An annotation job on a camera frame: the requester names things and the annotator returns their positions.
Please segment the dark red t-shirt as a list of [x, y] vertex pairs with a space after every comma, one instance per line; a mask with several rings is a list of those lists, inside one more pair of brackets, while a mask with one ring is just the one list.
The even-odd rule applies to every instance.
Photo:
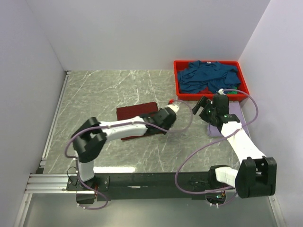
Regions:
[[[158, 111], [158, 106], [156, 102], [149, 102], [145, 104], [119, 107], [116, 109], [116, 115], [118, 121], [131, 122], [132, 118], [135, 118], [134, 121], [139, 121], [139, 116], [154, 116]], [[125, 136], [121, 138], [122, 141], [136, 139], [139, 137], [146, 137], [156, 134], [163, 134], [163, 131], [158, 130], [152, 127], [151, 132], [149, 132], [147, 125], [145, 124], [135, 124], [124, 126], [124, 129], [130, 129], [127, 131]]]

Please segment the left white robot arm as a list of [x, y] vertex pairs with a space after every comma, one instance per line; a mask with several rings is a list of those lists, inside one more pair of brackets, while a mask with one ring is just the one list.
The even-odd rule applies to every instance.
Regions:
[[73, 149], [78, 158], [78, 185], [84, 190], [94, 186], [94, 160], [107, 142], [165, 134], [176, 121], [178, 111], [178, 105], [169, 104], [154, 113], [126, 120], [99, 122], [95, 117], [88, 119], [72, 136]]

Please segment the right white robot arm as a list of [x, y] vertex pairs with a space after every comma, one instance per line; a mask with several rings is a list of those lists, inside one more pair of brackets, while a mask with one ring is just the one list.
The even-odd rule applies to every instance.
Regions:
[[238, 116], [230, 113], [228, 96], [217, 94], [213, 99], [203, 96], [193, 108], [193, 114], [199, 108], [202, 108], [199, 117], [227, 138], [240, 162], [238, 170], [229, 166], [211, 167], [209, 186], [218, 189], [223, 184], [229, 185], [236, 189], [241, 198], [274, 195], [277, 163], [255, 146]]

